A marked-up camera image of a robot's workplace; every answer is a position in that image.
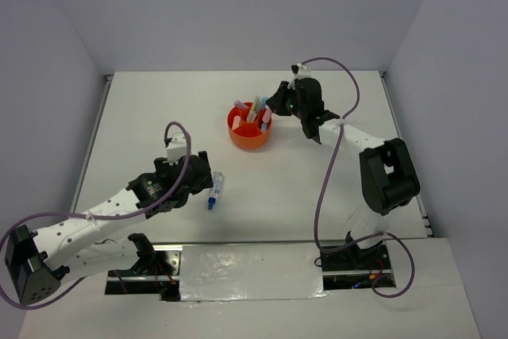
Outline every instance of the white table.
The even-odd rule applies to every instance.
[[[355,75],[362,100],[349,121],[370,134],[395,137],[378,73]],[[316,77],[326,107],[344,113],[354,96],[346,75],[320,71]],[[179,244],[310,241],[331,148],[308,141],[294,117],[278,117],[271,141],[258,152],[236,148],[225,125],[235,99],[271,95],[287,78],[287,72],[278,71],[117,73],[76,209],[94,206],[140,173],[153,171],[153,159],[164,154],[164,127],[177,120],[192,134],[194,152],[207,150],[213,168],[226,175],[217,210],[205,211],[206,195],[197,195],[181,210],[157,216],[125,234],[136,230],[153,241]],[[321,237],[336,240],[350,229],[346,221],[358,203],[359,189],[357,166],[340,156],[323,208]],[[104,295],[103,273],[86,279],[57,304],[28,312],[20,338],[479,338],[448,242],[419,238],[426,234],[416,202],[404,209],[391,231],[411,238],[405,242],[417,266],[414,286],[399,299],[381,299],[365,289],[333,291],[315,299],[158,302],[155,295]],[[318,254],[312,243],[291,246],[300,250],[301,245]],[[396,243],[387,242],[387,247],[400,289],[409,278],[408,260]],[[314,265],[309,260],[306,266]],[[283,268],[267,271],[278,282],[287,282]]]
[[[316,71],[325,107],[343,114],[354,103],[351,79],[342,71]],[[371,135],[397,136],[377,71],[356,71],[360,106],[348,122]],[[258,152],[242,151],[229,139],[226,116],[236,99],[271,96],[289,71],[120,72],[114,76],[76,210],[95,206],[165,154],[163,131],[180,121],[193,152],[206,150],[214,170],[225,174],[213,212],[208,194],[190,197],[180,210],[159,214],[136,227],[154,242],[309,241],[318,194],[332,149],[309,141],[296,117],[275,117],[272,136]],[[345,237],[360,203],[358,163],[339,155],[321,213],[323,240]],[[391,231],[426,237],[416,200],[401,211]]]

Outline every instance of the wall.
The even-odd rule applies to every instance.
[[[53,0],[0,0],[0,229],[70,206],[103,79]],[[5,266],[0,280],[15,298]],[[0,302],[0,336],[24,313]]]
[[[103,72],[386,69],[422,0],[60,0]]]
[[[506,5],[425,0],[387,76],[425,205],[484,338],[508,337]]]

